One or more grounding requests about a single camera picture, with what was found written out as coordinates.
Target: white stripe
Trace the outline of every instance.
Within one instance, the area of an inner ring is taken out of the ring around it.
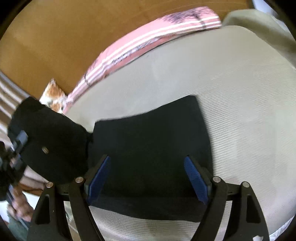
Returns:
[[[133,48],[137,47],[138,45],[141,45],[141,44],[143,44],[143,43],[145,43],[145,42],[147,42],[147,41],[149,41],[149,40],[151,40],[151,39],[153,39],[153,38],[156,38],[156,37],[159,37],[159,36],[164,36],[164,35],[167,35],[167,34],[171,34],[171,33],[177,32],[177,31],[179,32],[179,31],[183,31],[183,30],[188,30],[188,29],[193,29],[193,28],[199,28],[199,27],[202,27],[202,26],[204,26],[204,25],[212,25],[212,24],[216,24],[216,23],[221,23],[221,21],[216,21],[216,22],[211,22],[211,23],[205,23],[205,24],[200,24],[200,25],[195,25],[195,26],[188,26],[188,27],[185,27],[185,28],[178,28],[178,29],[174,29],[174,30],[166,31],[166,32],[162,33],[161,35],[159,35],[159,34],[152,35],[151,37],[142,40],[141,42],[139,42],[139,43],[133,45],[132,47],[129,47],[124,53],[121,53],[120,55],[117,55],[115,58],[113,58],[113,59],[111,59],[110,61],[108,61],[106,65],[109,65],[113,60],[119,58],[120,56],[122,56],[122,55],[125,54],[126,52],[132,50]],[[89,78],[89,77],[91,76],[92,72],[91,72],[90,74],[88,74],[88,75],[86,76],[86,78]],[[91,84],[91,81],[93,80],[93,78],[95,78],[99,73],[97,73],[95,76],[92,76],[92,77],[88,80],[88,83]]]
[[[150,34],[154,34],[154,33],[157,33],[157,32],[160,32],[162,30],[168,30],[168,29],[171,29],[171,28],[175,28],[175,27],[179,27],[179,26],[182,26],[182,25],[186,25],[186,24],[191,24],[191,23],[200,23],[202,21],[206,21],[206,20],[210,20],[210,19],[215,19],[215,18],[219,18],[219,16],[213,16],[213,17],[208,17],[208,18],[203,18],[201,20],[195,20],[195,21],[189,21],[189,22],[185,22],[185,23],[179,23],[179,24],[175,24],[175,25],[171,25],[171,26],[167,26],[167,27],[163,27],[163,28],[159,28],[159,29],[156,29],[156,30],[152,30],[144,35],[141,35],[135,39],[133,39],[132,41],[126,43],[125,45],[123,45],[122,47],[120,47],[119,49],[117,49],[116,51],[114,51],[111,55],[107,56],[105,59],[102,60],[102,64],[107,61],[109,58],[111,58],[112,56],[114,56],[115,54],[117,54],[118,52],[120,52],[121,50],[123,50],[124,48],[126,48],[127,46],[131,45],[132,43],[150,35]],[[97,66],[95,69],[93,69],[89,75],[91,75],[94,71],[96,71],[98,68],[100,67]]]

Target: folded pink cloth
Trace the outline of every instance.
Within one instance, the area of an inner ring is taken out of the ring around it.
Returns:
[[[92,85],[149,50],[184,34],[220,26],[221,20],[213,10],[198,7],[166,15],[130,32],[101,52],[68,95],[63,113]]]

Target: ribbed fabric surface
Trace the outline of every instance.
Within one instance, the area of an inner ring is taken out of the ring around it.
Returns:
[[[214,174],[248,181],[275,232],[296,212],[296,70],[249,30],[226,26],[166,43],[90,89],[68,117],[92,131],[99,119],[136,115],[186,95],[201,106]],[[190,240],[197,227],[92,210],[115,240]],[[226,217],[229,211],[227,204]],[[216,240],[226,225],[224,219]]]

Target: brown wooden surface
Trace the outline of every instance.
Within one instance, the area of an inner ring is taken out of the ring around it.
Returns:
[[[51,78],[69,93],[95,58],[166,14],[209,6],[222,19],[249,0],[33,0],[0,40],[0,69],[39,98]]]

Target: black cloth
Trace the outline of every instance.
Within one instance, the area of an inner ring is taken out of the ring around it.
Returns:
[[[28,97],[18,106],[8,126],[11,142],[21,130],[28,135],[20,153],[22,159],[48,181],[67,183],[88,170],[86,150],[90,134],[68,117]]]
[[[92,205],[127,216],[201,220],[199,202],[184,170],[192,155],[213,173],[210,139],[198,102],[187,96],[144,114],[96,122],[89,166],[103,154],[111,171]]]

